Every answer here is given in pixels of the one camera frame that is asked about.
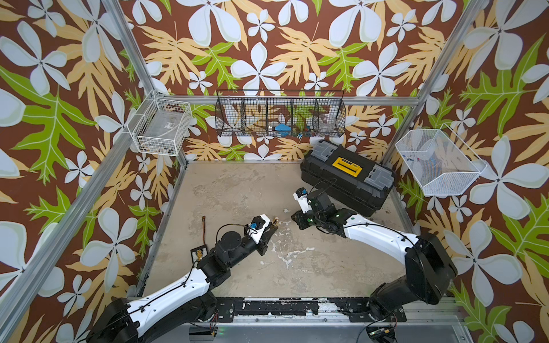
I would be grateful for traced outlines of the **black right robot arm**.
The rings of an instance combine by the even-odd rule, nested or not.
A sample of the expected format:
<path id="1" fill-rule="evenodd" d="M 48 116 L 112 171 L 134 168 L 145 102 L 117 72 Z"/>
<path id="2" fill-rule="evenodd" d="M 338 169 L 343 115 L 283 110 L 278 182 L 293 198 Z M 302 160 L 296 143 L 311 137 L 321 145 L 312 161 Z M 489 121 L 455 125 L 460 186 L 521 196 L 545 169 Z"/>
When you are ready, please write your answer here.
<path id="1" fill-rule="evenodd" d="M 457 267 L 434 234 L 401 232 L 354 210 L 337 209 L 322 190 L 309 193 L 299 188 L 293 198 L 300 209 L 292 220 L 300 230 L 316 227 L 325 234 L 367 244 L 405 267 L 405 275 L 381 284 L 369 296 L 365 313 L 372 320 L 384 320 L 403 305 L 418 300 L 438 304 L 458 275 Z"/>

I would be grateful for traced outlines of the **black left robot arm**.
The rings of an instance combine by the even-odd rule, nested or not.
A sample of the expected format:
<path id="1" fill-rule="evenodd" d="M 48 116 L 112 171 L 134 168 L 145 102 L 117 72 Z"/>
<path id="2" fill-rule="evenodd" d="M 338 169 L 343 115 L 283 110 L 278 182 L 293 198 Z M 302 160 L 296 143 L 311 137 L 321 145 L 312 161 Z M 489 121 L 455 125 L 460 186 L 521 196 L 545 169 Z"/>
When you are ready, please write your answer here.
<path id="1" fill-rule="evenodd" d="M 213 289 L 253 252 L 264 255 L 278 221 L 261 214 L 242 234 L 226 232 L 191 270 L 177 281 L 142 298 L 117 299 L 96 321 L 86 342 L 153 342 L 181 324 L 205 322 L 217 311 Z"/>

